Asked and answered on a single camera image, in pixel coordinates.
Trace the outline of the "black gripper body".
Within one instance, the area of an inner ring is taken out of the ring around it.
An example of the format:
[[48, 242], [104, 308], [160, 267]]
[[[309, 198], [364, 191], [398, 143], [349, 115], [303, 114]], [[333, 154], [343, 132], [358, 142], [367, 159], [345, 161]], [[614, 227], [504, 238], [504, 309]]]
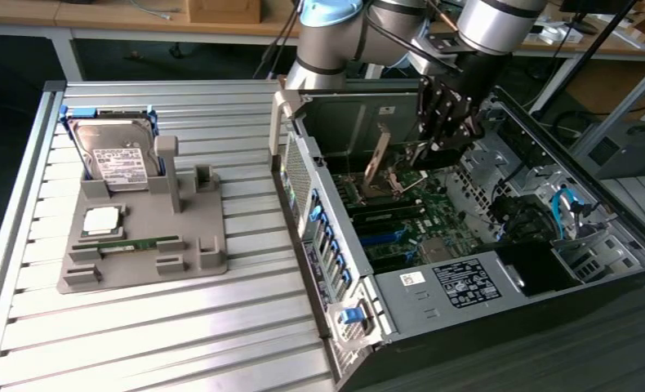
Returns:
[[434, 78], [462, 97], [479, 104], [487, 98], [496, 79], [508, 65], [512, 54], [490, 54], [464, 42], [428, 42], [428, 54], [440, 62], [434, 69], [423, 70], [422, 78]]

